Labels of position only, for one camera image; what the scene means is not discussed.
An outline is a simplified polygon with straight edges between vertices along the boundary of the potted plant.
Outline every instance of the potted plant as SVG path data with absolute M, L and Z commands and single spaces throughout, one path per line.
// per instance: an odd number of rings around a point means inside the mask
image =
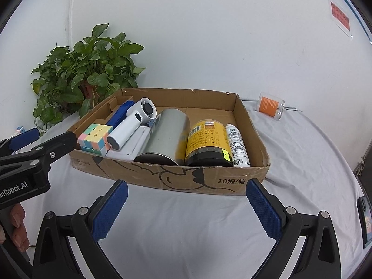
M 82 117 L 118 89 L 137 87 L 136 78 L 145 68 L 135 67 L 130 55 L 144 47 L 126 40 L 125 33 L 100 37 L 108 26 L 95 26 L 92 36 L 77 42 L 73 51 L 68 46 L 56 47 L 32 70 L 40 74 L 32 82 L 39 96 L 33 110 L 39 129 L 48 130 L 64 114 L 78 111 Z

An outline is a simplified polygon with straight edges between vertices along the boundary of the red sign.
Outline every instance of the red sign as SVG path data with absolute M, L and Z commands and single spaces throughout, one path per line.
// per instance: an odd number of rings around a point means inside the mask
M 332 14 L 333 14 L 333 16 L 337 20 L 339 20 L 342 23 L 342 25 L 344 25 L 347 28 L 348 31 L 350 31 L 349 18 L 341 11 L 341 9 L 339 9 L 332 2 L 331 2 L 331 7 L 332 7 Z

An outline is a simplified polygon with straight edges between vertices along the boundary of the white wall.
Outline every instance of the white wall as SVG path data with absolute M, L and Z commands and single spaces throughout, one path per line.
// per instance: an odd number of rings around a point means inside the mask
M 55 44 L 68 45 L 70 0 L 23 0 L 0 34 L 0 140 L 34 127 L 33 68 Z
M 354 168 L 372 137 L 372 45 L 343 0 L 353 40 L 328 0 L 74 0 L 71 39 L 110 23 L 145 46 L 139 86 L 204 88 L 303 110 Z

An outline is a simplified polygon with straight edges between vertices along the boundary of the barcode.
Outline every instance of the barcode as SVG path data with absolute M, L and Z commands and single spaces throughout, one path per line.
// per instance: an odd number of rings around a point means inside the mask
M 233 162 L 234 166 L 243 164 L 243 160 L 241 158 L 233 160 L 232 162 Z
M 201 125 L 196 126 L 194 129 L 192 129 L 189 133 L 189 137 L 193 135 L 195 132 L 199 131 L 201 129 Z

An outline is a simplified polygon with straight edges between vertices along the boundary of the yellow canister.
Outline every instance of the yellow canister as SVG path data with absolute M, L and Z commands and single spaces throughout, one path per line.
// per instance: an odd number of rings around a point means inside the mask
M 190 130 L 187 140 L 187 166 L 233 166 L 232 154 L 223 124 L 204 119 Z

